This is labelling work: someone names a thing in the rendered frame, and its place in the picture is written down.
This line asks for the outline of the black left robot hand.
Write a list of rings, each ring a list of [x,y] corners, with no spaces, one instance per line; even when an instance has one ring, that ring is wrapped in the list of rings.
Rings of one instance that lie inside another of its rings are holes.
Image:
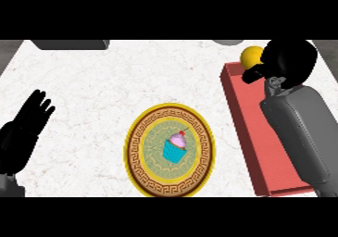
[[[0,129],[0,174],[12,175],[24,169],[53,111],[46,93],[36,90]]]

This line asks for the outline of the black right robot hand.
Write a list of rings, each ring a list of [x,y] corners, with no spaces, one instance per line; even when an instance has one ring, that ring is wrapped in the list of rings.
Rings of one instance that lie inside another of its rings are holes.
[[[282,89],[291,89],[308,78],[317,59],[317,51],[307,40],[269,41],[261,53],[260,63],[244,71],[242,81],[252,83],[258,79],[285,78]]]

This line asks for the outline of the yellow lemon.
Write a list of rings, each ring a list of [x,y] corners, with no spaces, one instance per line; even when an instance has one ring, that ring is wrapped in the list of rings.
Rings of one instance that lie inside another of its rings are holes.
[[[249,69],[254,65],[261,64],[261,54],[263,48],[260,46],[249,46],[244,49],[239,56],[239,62],[244,69]]]

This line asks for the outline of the red cardboard box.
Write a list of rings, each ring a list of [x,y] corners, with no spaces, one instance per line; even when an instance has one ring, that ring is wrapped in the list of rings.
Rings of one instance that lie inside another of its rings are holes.
[[[283,146],[264,118],[260,102],[264,99],[264,80],[246,84],[239,62],[226,63],[220,82],[235,123],[245,164],[258,196],[285,196],[311,192],[301,181]]]

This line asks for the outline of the yellow patterned round plate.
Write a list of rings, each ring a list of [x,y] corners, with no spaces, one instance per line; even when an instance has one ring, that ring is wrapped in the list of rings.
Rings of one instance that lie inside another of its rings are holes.
[[[146,196],[192,196],[199,191],[216,163],[216,140],[189,106],[164,103],[142,112],[126,135],[123,160]]]

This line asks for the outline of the pale grey round object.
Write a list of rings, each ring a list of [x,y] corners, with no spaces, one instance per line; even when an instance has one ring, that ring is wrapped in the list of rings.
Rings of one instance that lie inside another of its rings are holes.
[[[244,42],[244,40],[213,40],[220,45],[238,45]]]

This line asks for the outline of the dark grey block appliance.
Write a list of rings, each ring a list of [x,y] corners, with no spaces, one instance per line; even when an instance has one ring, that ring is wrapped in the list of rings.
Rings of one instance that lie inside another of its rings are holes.
[[[108,40],[33,40],[41,50],[105,50]]]

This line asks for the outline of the cupcake with blue wrapper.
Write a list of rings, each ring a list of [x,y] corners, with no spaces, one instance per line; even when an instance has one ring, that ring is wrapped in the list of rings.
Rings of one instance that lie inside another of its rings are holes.
[[[180,162],[186,155],[185,130],[174,133],[164,142],[162,157],[174,164]]]

